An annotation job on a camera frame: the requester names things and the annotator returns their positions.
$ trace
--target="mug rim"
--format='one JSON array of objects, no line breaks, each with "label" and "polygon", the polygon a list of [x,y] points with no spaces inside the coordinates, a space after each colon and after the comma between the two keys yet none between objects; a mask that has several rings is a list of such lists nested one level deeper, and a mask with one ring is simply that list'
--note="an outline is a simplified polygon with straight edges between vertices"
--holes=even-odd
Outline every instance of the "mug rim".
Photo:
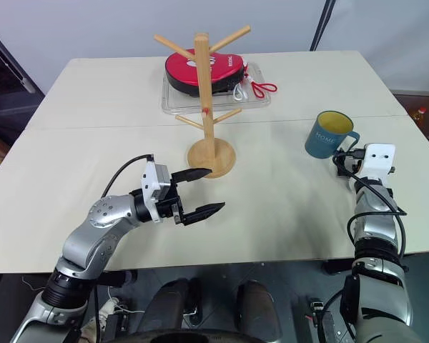
[{"label": "mug rim", "polygon": [[[348,119],[348,120],[350,121],[350,123],[351,123],[351,130],[350,130],[350,131],[348,131],[348,132],[345,132],[344,134],[338,134],[337,132],[332,132],[332,131],[329,131],[329,130],[325,129],[324,127],[322,127],[322,125],[320,124],[320,122],[318,121],[318,119],[320,118],[320,115],[321,115],[321,114],[324,114],[324,113],[327,113],[327,112],[335,112],[335,113],[338,113],[338,114],[343,115],[346,119]],[[347,116],[346,114],[344,114],[344,113],[342,113],[342,112],[340,112],[340,111],[334,111],[334,110],[332,110],[332,109],[328,109],[328,110],[326,110],[326,111],[322,111],[322,112],[320,112],[320,113],[317,115],[317,117],[316,117],[316,122],[317,122],[317,124],[318,124],[319,126],[321,126],[321,128],[322,128],[322,129],[324,129],[324,131],[327,131],[327,132],[329,132],[330,134],[336,134],[337,136],[345,136],[346,134],[349,134],[350,132],[352,132],[352,131],[353,131],[353,129],[355,128],[355,124],[352,122],[352,119],[351,119],[349,116]]]}]

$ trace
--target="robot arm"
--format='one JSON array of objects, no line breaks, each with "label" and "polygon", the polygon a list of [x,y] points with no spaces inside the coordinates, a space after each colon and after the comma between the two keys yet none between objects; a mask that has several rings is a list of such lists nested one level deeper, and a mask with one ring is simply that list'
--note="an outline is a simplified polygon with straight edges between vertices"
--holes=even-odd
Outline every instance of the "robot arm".
[{"label": "robot arm", "polygon": [[387,188],[394,152],[391,144],[367,144],[352,154],[362,159],[360,167],[355,167],[357,181],[353,185],[358,216],[353,238],[355,260],[345,280],[340,313],[346,322],[355,325],[359,343],[420,342],[409,327],[412,307],[393,215],[382,214],[391,212],[391,208],[365,186],[370,185],[398,211],[393,192]]},{"label": "robot arm", "polygon": [[183,211],[177,183],[210,172],[188,169],[173,173],[170,179],[167,167],[155,164],[151,158],[141,189],[105,196],[92,205],[84,222],[65,241],[44,291],[36,296],[11,342],[75,342],[73,331],[82,321],[89,294],[125,234],[141,223],[159,223],[167,217],[174,217],[175,224],[192,224],[224,206],[208,204],[189,214]]}]

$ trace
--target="mug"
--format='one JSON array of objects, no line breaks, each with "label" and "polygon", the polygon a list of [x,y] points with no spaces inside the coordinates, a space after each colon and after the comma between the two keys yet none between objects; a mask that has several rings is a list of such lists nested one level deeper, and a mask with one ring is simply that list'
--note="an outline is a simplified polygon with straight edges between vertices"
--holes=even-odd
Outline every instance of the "mug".
[{"label": "mug", "polygon": [[318,114],[312,131],[305,142],[307,153],[317,159],[331,157],[342,144],[346,136],[355,139],[348,150],[359,141],[359,134],[352,128],[354,124],[350,117],[337,111],[324,111]]}]

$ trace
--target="metal bracket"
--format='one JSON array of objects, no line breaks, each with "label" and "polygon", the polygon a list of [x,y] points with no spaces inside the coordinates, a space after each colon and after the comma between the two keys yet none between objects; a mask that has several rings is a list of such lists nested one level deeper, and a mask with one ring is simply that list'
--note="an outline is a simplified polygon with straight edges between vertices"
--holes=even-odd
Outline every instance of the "metal bracket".
[{"label": "metal bracket", "polygon": [[148,161],[142,177],[143,202],[154,223],[162,223],[156,203],[165,198],[169,188],[170,175],[167,166]]}]

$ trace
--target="wooden mug tree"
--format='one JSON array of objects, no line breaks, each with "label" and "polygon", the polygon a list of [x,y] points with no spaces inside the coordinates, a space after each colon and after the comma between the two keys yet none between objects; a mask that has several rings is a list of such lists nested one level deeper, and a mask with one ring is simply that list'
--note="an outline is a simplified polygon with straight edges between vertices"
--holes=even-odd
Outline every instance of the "wooden mug tree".
[{"label": "wooden mug tree", "polygon": [[187,154],[187,161],[193,168],[210,168],[212,173],[206,176],[209,178],[221,177],[222,175],[227,174],[235,163],[234,148],[232,148],[232,146],[226,141],[215,138],[214,125],[241,112],[241,109],[234,109],[233,111],[213,119],[212,78],[209,55],[250,31],[250,26],[245,26],[239,31],[231,34],[221,41],[218,41],[213,46],[209,46],[208,34],[196,34],[194,38],[195,54],[177,46],[172,41],[169,41],[158,34],[154,35],[155,40],[173,49],[183,57],[186,57],[191,61],[195,61],[197,66],[197,80],[199,84],[200,104],[202,105],[203,125],[188,118],[184,118],[183,116],[176,116],[176,118],[204,131],[204,139],[192,145],[189,153]]}]

